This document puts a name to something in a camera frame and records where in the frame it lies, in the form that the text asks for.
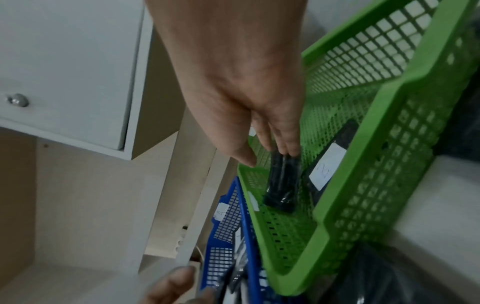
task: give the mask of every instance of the green plastic basket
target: green plastic basket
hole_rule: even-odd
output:
[[[270,155],[238,175],[271,287],[303,292],[338,269],[355,241],[382,240],[433,159],[432,146],[478,67],[476,0],[377,1],[303,53],[305,170],[348,119],[360,127],[317,206],[263,205]]]

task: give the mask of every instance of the silver knob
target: silver knob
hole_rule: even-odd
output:
[[[8,95],[5,100],[9,104],[21,108],[27,107],[30,104],[29,99],[22,94]]]

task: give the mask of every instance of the plastic basket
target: plastic basket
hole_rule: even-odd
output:
[[[240,165],[238,175],[277,293],[299,294],[316,275],[335,273],[355,241],[381,240],[392,227],[478,66],[468,26],[475,6],[375,2],[303,53],[303,169],[348,119],[360,127],[316,207],[302,186],[291,215],[263,205],[270,157],[250,141],[257,167]]]
[[[222,196],[219,202],[228,203],[230,207],[223,221],[220,222],[212,218],[213,229],[208,238],[200,289],[207,286],[214,287],[218,278],[232,264],[234,250],[232,234],[238,229],[241,221],[248,256],[249,302],[251,304],[305,303],[305,298],[302,296],[280,296],[269,287],[265,271],[262,268],[252,221],[245,205],[238,178],[235,178],[228,194]]]

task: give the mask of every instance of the cabinet door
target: cabinet door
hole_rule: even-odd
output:
[[[143,3],[137,0],[2,0],[2,121],[120,149],[130,112]]]

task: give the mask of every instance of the blue plastic basket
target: blue plastic basket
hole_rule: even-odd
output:
[[[227,195],[220,198],[220,203],[230,205],[223,221],[211,219],[213,229],[208,238],[200,289],[214,286],[218,278],[232,264],[234,258],[233,233],[240,222],[245,238],[248,256],[248,293],[250,304],[303,304],[302,296],[286,297],[276,294],[268,285],[267,274],[262,268],[260,250],[250,214],[245,203],[240,180],[235,178]]]

